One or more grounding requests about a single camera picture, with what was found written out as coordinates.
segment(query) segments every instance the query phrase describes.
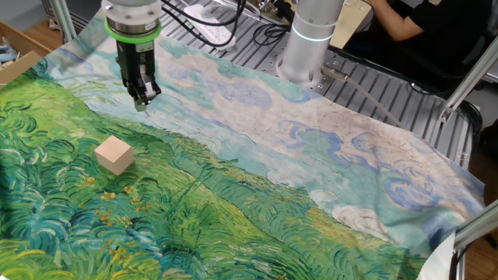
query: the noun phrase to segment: wooden desk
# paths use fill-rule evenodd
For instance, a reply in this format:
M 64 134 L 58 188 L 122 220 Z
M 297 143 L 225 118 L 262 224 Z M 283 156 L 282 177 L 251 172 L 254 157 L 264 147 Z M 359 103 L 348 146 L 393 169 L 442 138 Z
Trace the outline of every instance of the wooden desk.
M 296 5 L 290 0 L 286 0 L 296 11 Z M 330 40 L 330 45 L 343 48 L 348 43 L 351 36 L 356 32 L 361 22 L 368 16 L 372 6 L 361 0 L 345 0 L 339 16 L 338 25 L 335 27 L 334 35 Z

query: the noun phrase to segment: black cable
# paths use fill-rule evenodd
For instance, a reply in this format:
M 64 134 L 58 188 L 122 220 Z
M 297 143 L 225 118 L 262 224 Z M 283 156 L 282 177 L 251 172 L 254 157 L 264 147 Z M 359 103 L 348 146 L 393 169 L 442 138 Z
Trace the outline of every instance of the black cable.
M 456 261 L 454 262 L 454 265 L 456 266 L 460 261 L 461 259 L 464 257 L 464 254 L 465 252 L 467 252 L 467 250 L 472 246 L 472 243 L 470 243 L 469 245 L 465 246 L 465 248 L 463 248 L 460 252 L 460 254 L 458 255 Z
M 266 40 L 263 42 L 258 41 L 257 37 L 261 32 L 263 32 L 263 30 L 264 30 L 263 34 L 265 35 L 266 39 L 272 39 L 272 40 L 270 40 L 269 42 L 266 42 Z M 267 23 L 256 28 L 256 30 L 252 34 L 252 39 L 256 44 L 260 46 L 269 46 L 271 44 L 278 42 L 289 31 L 290 31 L 290 26 Z
M 246 0 L 242 0 L 242 2 L 238 1 L 237 0 L 237 13 L 236 15 L 234 16 L 234 25 L 233 25 L 233 29 L 232 29 L 232 32 L 230 34 L 230 38 L 228 38 L 228 40 L 224 43 L 221 43 L 221 44 L 214 44 L 208 40 L 206 40 L 201 34 L 197 34 L 192 28 L 188 27 L 180 18 L 178 18 L 177 16 L 175 16 L 173 14 L 173 12 L 171 12 L 170 10 L 168 9 L 165 9 L 164 7 L 162 7 L 162 10 L 164 12 L 166 12 L 168 15 L 170 15 L 174 20 L 176 20 L 183 28 L 185 28 L 190 34 L 192 34 L 192 36 L 194 36 L 195 38 L 197 38 L 198 40 L 200 40 L 202 43 L 204 44 L 207 44 L 211 47 L 225 47 L 226 45 L 228 45 L 233 37 L 235 36 L 235 33 L 237 31 L 237 25 L 238 25 L 238 22 L 239 22 L 239 17 L 240 15 L 242 14 L 243 10 L 244 10 L 244 7 L 245 7 L 245 4 L 246 4 Z
M 204 24 L 206 26 L 227 26 L 231 23 L 235 23 L 240 15 L 242 14 L 244 8 L 246 7 L 246 1 L 247 0 L 242 0 L 242 2 L 240 2 L 239 0 L 237 0 L 237 10 L 236 10 L 236 15 L 232 18 L 232 19 L 229 19 L 228 21 L 224 22 L 224 23 L 209 23 L 209 22 L 205 22 L 203 20 L 200 20 L 200 19 L 196 19 L 195 17 L 193 16 L 190 16 L 188 15 L 186 12 L 182 11 L 181 9 L 179 9 L 178 7 L 176 7 L 175 5 L 171 4 L 169 1 L 167 0 L 162 0 L 162 2 L 166 5 L 168 5 L 169 7 L 171 7 L 174 11 L 178 12 L 180 15 L 190 19 L 190 20 L 193 20 L 195 21 L 196 23 L 201 23 L 201 24 Z
M 232 29 L 232 34 L 230 35 L 230 38 L 228 38 L 228 40 L 225 43 L 214 44 L 203 38 L 201 34 L 197 34 L 192 28 L 188 27 L 183 21 L 181 21 L 180 18 L 175 16 L 170 10 L 163 8 L 163 11 L 166 12 L 168 15 L 170 15 L 174 20 L 176 20 L 183 28 L 185 28 L 190 34 L 192 34 L 192 36 L 200 40 L 202 43 L 207 44 L 211 47 L 225 47 L 232 41 L 233 37 L 235 36 L 235 32 L 237 31 L 238 19 L 235 19 L 235 26 Z

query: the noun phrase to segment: person's arm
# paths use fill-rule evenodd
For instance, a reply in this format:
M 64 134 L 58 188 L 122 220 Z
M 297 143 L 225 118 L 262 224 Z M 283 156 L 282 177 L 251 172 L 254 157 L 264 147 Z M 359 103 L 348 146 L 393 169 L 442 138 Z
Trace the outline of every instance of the person's arm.
M 386 0 L 370 0 L 375 15 L 381 25 L 394 41 L 403 41 L 419 35 L 423 29 L 417 26 L 410 17 L 402 18 Z

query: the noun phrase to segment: cardboard box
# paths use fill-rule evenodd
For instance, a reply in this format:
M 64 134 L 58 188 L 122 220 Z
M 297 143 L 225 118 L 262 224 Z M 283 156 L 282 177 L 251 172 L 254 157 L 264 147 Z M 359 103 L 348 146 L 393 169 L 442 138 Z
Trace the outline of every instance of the cardboard box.
M 23 74 L 27 69 L 39 62 L 44 56 L 51 53 L 49 48 L 0 21 L 0 44 L 3 44 L 1 43 L 2 37 L 7 38 L 10 45 L 23 56 L 8 67 L 0 68 L 0 84 L 11 82 L 18 75 Z

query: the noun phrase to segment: metal table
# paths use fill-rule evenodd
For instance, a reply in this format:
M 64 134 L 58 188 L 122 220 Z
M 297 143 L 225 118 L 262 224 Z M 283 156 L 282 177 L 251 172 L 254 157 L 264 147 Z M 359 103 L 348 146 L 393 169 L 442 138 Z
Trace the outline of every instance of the metal table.
M 187 3 L 207 5 L 210 1 L 187 0 Z M 177 6 L 184 7 L 178 1 Z M 234 12 L 230 9 L 218 9 L 213 14 L 222 22 L 230 19 Z M 282 53 L 289 37 L 287 34 L 272 46 L 259 46 L 253 40 L 253 33 L 258 26 L 267 23 L 267 21 L 242 15 L 235 34 L 237 38 L 235 47 L 230 51 L 217 51 L 214 47 L 195 39 L 166 14 L 163 14 L 160 20 L 163 24 L 163 35 L 177 39 L 191 47 L 199 48 L 218 58 L 231 61 L 236 65 L 256 69 L 269 75 L 275 75 L 276 59 Z M 192 27 L 186 19 L 184 22 Z M 472 150 L 472 128 L 469 127 L 468 118 L 460 110 L 457 110 L 446 124 L 442 124 L 438 121 L 439 112 L 445 102 L 441 98 L 419 94 L 412 90 L 406 81 L 355 63 L 331 51 L 327 52 L 325 61 L 326 64 L 340 68 L 341 71 L 357 81 L 409 130 L 424 138 L 432 147 L 449 159 L 464 168 L 468 168 Z M 313 90 L 350 110 L 379 121 L 388 122 L 387 118 L 380 114 L 372 103 L 357 93 L 351 85 L 324 78 L 322 84 Z

